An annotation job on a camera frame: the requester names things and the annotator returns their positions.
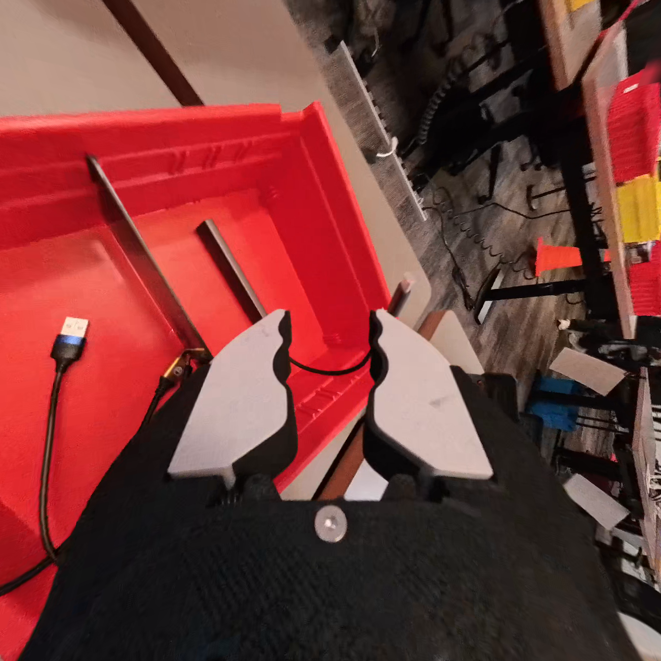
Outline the black cable blue collar plugs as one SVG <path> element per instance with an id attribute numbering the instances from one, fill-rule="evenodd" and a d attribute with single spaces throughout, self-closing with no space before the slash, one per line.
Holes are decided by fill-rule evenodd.
<path id="1" fill-rule="evenodd" d="M 50 353 L 50 357 L 54 361 L 54 380 L 46 418 L 44 453 L 40 469 L 40 487 L 38 493 L 38 523 L 45 558 L 21 575 L 2 584 L 1 596 L 10 594 L 36 578 L 48 567 L 56 565 L 59 558 L 60 549 L 52 539 L 48 514 L 55 428 L 63 379 L 68 369 L 81 359 L 85 351 L 88 326 L 89 321 L 87 319 L 66 317 L 61 331 L 54 339 Z"/>

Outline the red storage bin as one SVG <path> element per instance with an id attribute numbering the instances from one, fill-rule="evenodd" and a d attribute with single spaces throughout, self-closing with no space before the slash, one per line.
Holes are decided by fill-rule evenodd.
<path id="1" fill-rule="evenodd" d="M 660 260 L 632 264 L 628 270 L 634 314 L 660 316 Z"/>
<path id="2" fill-rule="evenodd" d="M 660 148 L 660 62 L 617 85 L 607 130 L 616 184 L 654 172 Z"/>
<path id="3" fill-rule="evenodd" d="M 138 433 L 158 376 L 184 350 L 103 217 L 94 155 L 204 342 L 217 355 L 251 326 L 196 233 L 212 219 L 268 312 L 292 318 L 294 359 L 344 369 L 368 352 L 370 310 L 391 297 L 321 103 L 207 106 L 1 120 L 1 583 L 45 558 L 38 490 L 50 352 L 66 317 L 89 321 L 64 376 L 49 523 L 62 549 L 1 597 L 1 659 L 55 660 L 78 625 L 56 631 L 49 594 L 74 622 L 102 576 L 218 502 L 218 479 L 167 475 L 206 370 Z"/>

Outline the black bin divider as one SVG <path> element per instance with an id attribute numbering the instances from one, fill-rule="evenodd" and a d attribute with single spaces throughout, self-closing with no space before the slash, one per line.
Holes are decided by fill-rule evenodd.
<path id="1" fill-rule="evenodd" d="M 89 175 L 98 192 L 103 217 L 121 252 L 155 307 L 185 349 L 199 361 L 211 361 L 211 351 L 162 273 L 134 220 L 94 155 L 86 154 Z"/>

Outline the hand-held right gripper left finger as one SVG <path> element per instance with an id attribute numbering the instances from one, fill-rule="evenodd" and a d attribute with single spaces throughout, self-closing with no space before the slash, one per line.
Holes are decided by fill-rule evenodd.
<path id="1" fill-rule="evenodd" d="M 227 489 L 274 479 L 298 451 L 291 374 L 292 319 L 277 309 L 212 360 L 168 467 L 172 479 L 216 476 Z"/>

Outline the grey usb hub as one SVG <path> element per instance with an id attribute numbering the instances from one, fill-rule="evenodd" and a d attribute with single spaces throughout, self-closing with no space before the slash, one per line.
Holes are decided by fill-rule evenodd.
<path id="1" fill-rule="evenodd" d="M 261 303 L 254 288 L 246 277 L 240 264 L 231 252 L 229 245 L 222 237 L 219 228 L 212 219 L 206 219 L 198 227 L 196 233 L 202 241 L 206 251 L 222 273 L 224 280 L 230 287 L 233 295 L 239 302 L 242 310 L 252 324 L 268 316 L 268 312 Z M 357 364 L 344 369 L 319 369 L 306 366 L 290 357 L 290 364 L 310 374 L 329 377 L 347 376 L 367 367 L 370 360 L 368 352 Z"/>

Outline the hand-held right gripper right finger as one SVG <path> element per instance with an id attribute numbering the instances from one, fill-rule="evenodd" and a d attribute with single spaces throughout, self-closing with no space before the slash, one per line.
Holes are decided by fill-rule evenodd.
<path id="1" fill-rule="evenodd" d="M 373 380 L 366 408 L 364 456 L 369 444 L 388 445 L 397 458 L 434 476 L 487 481 L 494 470 L 449 361 L 425 338 L 385 309 L 369 316 Z"/>

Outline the yellow storage bin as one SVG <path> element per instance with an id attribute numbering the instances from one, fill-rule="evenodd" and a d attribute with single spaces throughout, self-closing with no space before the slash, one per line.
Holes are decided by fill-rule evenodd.
<path id="1" fill-rule="evenodd" d="M 660 181 L 641 175 L 617 187 L 623 242 L 640 244 L 660 239 Z"/>

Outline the orange traffic cone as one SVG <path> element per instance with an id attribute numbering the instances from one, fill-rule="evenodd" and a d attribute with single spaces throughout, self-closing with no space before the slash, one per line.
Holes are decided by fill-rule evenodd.
<path id="1" fill-rule="evenodd" d="M 557 269 L 574 269 L 583 266 L 580 249 L 575 246 L 555 246 L 539 237 L 535 252 L 535 277 Z"/>

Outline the wooden top desk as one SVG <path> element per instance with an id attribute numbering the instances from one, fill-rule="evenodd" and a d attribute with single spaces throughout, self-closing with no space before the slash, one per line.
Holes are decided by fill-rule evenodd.
<path id="1" fill-rule="evenodd" d="M 616 181 L 613 173 L 607 117 L 617 85 L 629 75 L 624 20 L 616 21 L 598 34 L 596 20 L 586 27 L 576 20 L 566 43 L 550 46 L 551 70 L 557 92 L 569 90 L 578 98 L 584 128 L 566 133 L 560 145 L 560 168 L 573 221 L 576 243 L 583 261 L 583 292 L 588 311 L 598 318 L 619 321 L 624 338 L 634 338 L 637 317 L 627 277 L 625 243 L 620 227 Z M 602 229 L 611 257 L 604 272 L 593 233 L 590 203 L 584 182 L 579 147 L 586 148 L 586 163 L 595 167 L 597 201 L 601 206 Z"/>

